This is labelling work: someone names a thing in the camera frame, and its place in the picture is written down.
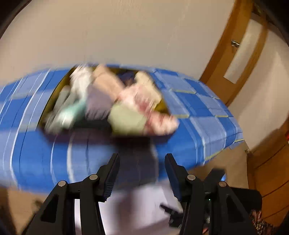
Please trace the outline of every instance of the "wall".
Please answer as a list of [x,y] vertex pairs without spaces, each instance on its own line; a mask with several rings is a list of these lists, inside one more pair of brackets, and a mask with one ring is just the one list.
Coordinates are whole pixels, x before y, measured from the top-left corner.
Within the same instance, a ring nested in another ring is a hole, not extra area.
[[156,66],[199,79],[234,0],[33,0],[0,39],[0,84],[82,62]]
[[284,123],[289,111],[289,47],[271,28],[256,67],[229,106],[251,150]]

